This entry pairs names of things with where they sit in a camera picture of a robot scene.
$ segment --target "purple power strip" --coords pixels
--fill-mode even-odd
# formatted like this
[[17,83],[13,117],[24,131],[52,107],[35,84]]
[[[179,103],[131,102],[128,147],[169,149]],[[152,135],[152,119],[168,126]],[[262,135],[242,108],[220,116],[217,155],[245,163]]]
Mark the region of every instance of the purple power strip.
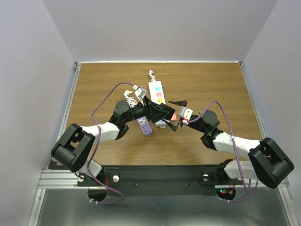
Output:
[[137,122],[144,135],[149,135],[152,133],[151,126],[145,117],[141,117],[141,118],[137,119]]

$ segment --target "power cord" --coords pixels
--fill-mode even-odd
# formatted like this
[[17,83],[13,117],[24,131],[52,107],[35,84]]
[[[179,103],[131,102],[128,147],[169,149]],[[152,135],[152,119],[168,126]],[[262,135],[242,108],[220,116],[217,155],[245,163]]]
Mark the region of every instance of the power cord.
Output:
[[128,104],[130,105],[130,108],[133,108],[134,106],[136,106],[138,103],[135,100],[135,98],[130,97],[130,94],[132,93],[132,91],[126,90],[123,94],[123,96],[125,97],[125,99],[127,99]]
[[149,72],[150,81],[157,81],[156,76],[153,74],[154,74],[154,71],[152,69],[150,69],[150,72]]

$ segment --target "gray wall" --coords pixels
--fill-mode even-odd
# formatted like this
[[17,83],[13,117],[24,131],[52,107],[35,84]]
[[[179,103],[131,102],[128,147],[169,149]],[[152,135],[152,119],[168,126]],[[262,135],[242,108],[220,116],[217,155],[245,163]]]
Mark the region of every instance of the gray wall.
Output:
[[44,0],[76,61],[240,61],[276,0]]
[[295,164],[289,176],[301,216],[301,1],[279,0],[242,64],[266,133]]
[[27,225],[73,59],[41,0],[1,2],[0,225]]

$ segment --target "wooden tabletop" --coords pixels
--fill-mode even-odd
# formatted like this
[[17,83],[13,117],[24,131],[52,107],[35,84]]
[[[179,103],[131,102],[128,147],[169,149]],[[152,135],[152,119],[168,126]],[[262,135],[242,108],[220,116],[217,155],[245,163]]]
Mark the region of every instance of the wooden tabletop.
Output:
[[[238,64],[209,63],[151,63],[151,64],[82,64],[68,117],[67,126],[93,125],[89,119],[92,111],[119,82],[128,81],[148,89],[149,69],[154,70],[162,82],[166,102],[187,100],[194,113],[202,112],[211,100],[224,107],[235,136],[261,139],[246,84]],[[105,123],[112,116],[115,104],[123,100],[129,85],[121,85],[102,105],[95,118]],[[219,107],[219,129],[229,133],[228,125]],[[94,157],[101,165],[166,165],[166,164],[218,164],[232,154],[207,149],[201,142],[202,133],[183,126],[176,132],[170,128],[156,128],[145,137],[136,121],[128,123],[129,131],[119,140],[100,144]]]

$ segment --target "wire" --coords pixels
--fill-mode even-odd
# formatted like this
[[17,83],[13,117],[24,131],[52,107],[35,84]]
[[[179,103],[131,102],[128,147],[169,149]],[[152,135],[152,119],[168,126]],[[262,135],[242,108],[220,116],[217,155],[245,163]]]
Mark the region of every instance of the wire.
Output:
[[154,74],[154,71],[152,69],[150,69],[150,72],[149,72],[150,81],[157,81],[156,76],[153,74]]
[[255,184],[255,187],[254,187],[253,191],[250,192],[249,194],[247,194],[244,198],[237,199],[237,200],[227,200],[227,199],[222,199],[222,198],[219,198],[219,199],[221,201],[225,200],[226,202],[241,202],[241,201],[244,201],[244,200],[250,198],[255,193],[257,186],[258,186],[258,180],[256,181],[256,184]]
[[98,128],[98,137],[97,137],[97,143],[96,143],[96,146],[95,146],[95,149],[92,153],[92,156],[87,164],[87,168],[88,168],[88,172],[90,173],[91,177],[98,183],[100,184],[101,186],[105,187],[106,189],[112,191],[112,192],[115,192],[117,194],[120,194],[121,198],[116,200],[116,201],[112,201],[112,202],[98,202],[98,201],[94,201],[93,199],[90,199],[90,202],[94,202],[95,204],[100,204],[100,205],[110,205],[110,204],[115,204],[115,203],[118,203],[119,201],[123,200],[124,198],[124,194],[121,193],[120,191],[118,190],[115,190],[105,184],[103,184],[101,181],[99,181],[91,172],[91,169],[90,169],[90,163],[91,161],[93,160],[94,156],[95,156],[95,153],[98,149],[98,146],[99,146],[99,143],[100,143],[100,136],[102,134],[102,128],[100,127],[99,123],[97,120],[95,120],[93,118],[95,112],[100,108],[100,106],[106,101],[106,99],[111,95],[111,93],[117,88],[117,86],[121,85],[121,84],[128,84],[128,85],[131,85],[131,86],[134,86],[134,84],[130,83],[130,82],[121,82],[121,83],[118,83],[109,93],[108,95],[101,101],[101,103],[97,106],[97,108],[95,108],[95,110],[92,112],[91,116],[90,116],[90,120],[92,120],[96,125],[97,125],[97,128]]
[[138,103],[133,97],[129,97],[129,95],[132,93],[132,91],[126,90],[123,94],[125,99],[127,99],[128,104],[130,105],[130,108],[133,108],[136,106]]
[[235,157],[236,157],[236,161],[237,161],[237,165],[238,165],[238,170],[239,170],[239,173],[240,173],[240,177],[241,177],[241,180],[242,180],[242,183],[243,183],[243,186],[245,188],[245,191],[246,192],[249,192],[250,191],[250,188],[251,188],[251,180],[249,179],[249,185],[248,187],[246,186],[246,183],[245,183],[245,177],[244,177],[244,174],[243,174],[243,171],[241,169],[241,165],[240,165],[240,162],[239,162],[239,157],[238,157],[238,151],[237,151],[237,147],[236,147],[236,143],[235,143],[235,140],[234,140],[234,137],[233,137],[233,130],[232,130],[232,127],[231,127],[231,124],[230,124],[230,121],[222,107],[222,105],[217,101],[217,100],[213,100],[211,101],[207,107],[205,108],[205,110],[203,111],[203,113],[201,115],[199,115],[197,118],[191,120],[191,121],[188,121],[188,123],[192,123],[192,122],[195,122],[197,120],[199,120],[203,115],[204,113],[208,110],[208,108],[210,107],[211,104],[213,103],[217,103],[218,106],[220,107],[226,121],[227,121],[227,124],[228,124],[228,127],[229,127],[229,130],[230,130],[230,135],[231,135],[231,138],[232,138],[232,143],[233,143],[233,148],[234,148],[234,153],[235,153]]
[[81,179],[85,179],[85,177],[84,176],[82,176],[82,175],[78,175],[76,172],[74,173],[75,174],[75,176],[77,176],[78,178],[81,178]]
[[233,181],[234,181],[234,185],[233,185],[233,188],[232,188],[231,192],[233,192],[234,189],[235,189],[235,180],[233,179]]
[[105,178],[105,185],[109,186],[109,180],[108,178]]
[[230,187],[228,188],[228,190],[231,189],[231,187],[232,187],[232,181],[230,182]]

